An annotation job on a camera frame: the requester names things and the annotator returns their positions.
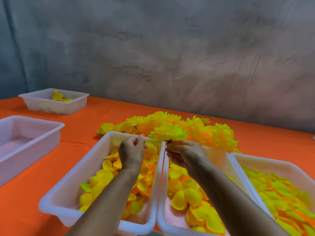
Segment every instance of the plastic tray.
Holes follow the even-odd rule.
[[[72,226],[83,214],[78,211],[78,202],[83,190],[80,185],[88,182],[88,179],[96,174],[102,167],[104,158],[110,152],[119,148],[120,143],[133,136],[121,132],[108,132],[100,141],[41,199],[40,211],[56,215],[65,226]],[[159,160],[153,177],[151,194],[144,209],[137,215],[121,220],[118,233],[126,234],[148,234],[156,223],[157,204],[160,188],[160,180],[163,168],[163,157],[165,143],[155,144]]]
[[[211,159],[212,163],[222,170],[225,174],[232,176],[235,180],[235,183],[259,206],[261,206],[257,197],[253,194],[249,187],[243,182],[243,180],[238,176],[236,169],[240,166],[234,166],[228,157],[228,153],[223,150],[218,150],[210,147],[202,147],[206,154]],[[203,236],[205,233],[190,230],[190,225],[186,222],[185,213],[186,210],[179,211],[175,210],[171,206],[171,198],[167,196],[167,187],[168,187],[168,156],[165,155],[164,166],[163,166],[163,175],[162,175],[162,184],[161,192],[158,204],[158,225],[162,230],[164,235],[179,235],[179,236],[191,236],[198,235]]]
[[[70,102],[52,100],[53,90],[57,90],[64,95],[64,98],[73,99]],[[71,115],[86,106],[88,93],[80,93],[61,89],[43,89],[36,92],[20,94],[28,109],[44,111],[62,115]]]
[[[64,126],[24,116],[0,119],[0,186],[57,147]]]
[[[272,215],[270,211],[262,201],[261,197],[255,190],[254,186],[252,185],[240,165],[244,165],[245,167],[255,170],[261,170],[265,174],[274,172],[281,177],[289,179],[296,187],[300,188],[300,190],[309,193],[312,204],[315,206],[315,181],[293,163],[238,153],[231,153],[230,156],[235,168],[238,169],[238,175],[240,176],[240,178],[242,178],[243,181],[245,181],[246,184],[249,185],[250,191],[254,193],[259,203],[262,204],[262,209],[271,217]],[[309,210],[315,213],[314,208],[309,208]]]

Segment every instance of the hand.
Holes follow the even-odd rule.
[[[171,141],[166,146],[167,155],[172,162],[186,168],[189,176],[194,180],[197,180],[197,173],[201,168],[213,166],[199,143],[182,140]]]
[[[129,137],[121,142],[118,153],[122,170],[129,169],[135,172],[137,176],[139,175],[144,158],[144,149],[148,148],[145,143],[143,135]]]

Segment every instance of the person's left hand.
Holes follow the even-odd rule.
[[[118,153],[122,163],[122,170],[129,169],[136,174],[140,173],[144,149],[148,148],[148,145],[145,143],[143,135],[129,137],[121,142]]]

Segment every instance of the pile of yellow flowers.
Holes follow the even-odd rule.
[[[129,134],[143,134],[156,141],[189,140],[198,142],[203,146],[209,146],[230,152],[241,153],[237,148],[238,141],[234,140],[233,130],[226,124],[206,126],[210,123],[208,118],[181,120],[181,116],[168,114],[167,112],[155,112],[146,117],[132,117],[126,121],[113,125],[103,123],[99,134],[109,131],[119,131]]]
[[[242,168],[278,224],[293,236],[315,236],[315,214],[307,208],[313,207],[308,193],[273,172],[266,175]]]
[[[58,93],[57,90],[54,90],[53,91],[53,100],[62,101],[62,102],[69,102],[72,99],[63,99],[63,95],[61,93]]]
[[[144,161],[140,170],[136,184],[128,197],[122,220],[130,214],[138,214],[143,209],[143,201],[150,195],[150,188],[153,182],[156,162],[158,161],[157,148],[151,143],[147,143]],[[111,155],[105,157],[102,169],[89,179],[89,183],[81,183],[84,194],[80,196],[79,211],[85,212],[93,201],[100,195],[103,189],[119,174],[122,164],[119,158],[118,149],[111,151]]]
[[[176,210],[186,210],[186,221],[192,230],[225,235],[225,227],[218,213],[211,206],[204,190],[187,174],[185,168],[171,162],[168,169],[168,196]]]

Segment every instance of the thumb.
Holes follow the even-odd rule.
[[[143,147],[143,144],[144,144],[144,138],[143,138],[143,135],[140,134],[136,139],[135,145],[136,146],[140,145]]]
[[[175,152],[179,154],[182,154],[187,147],[186,145],[177,145],[177,144],[172,144],[172,143],[167,143],[166,146],[171,152]]]

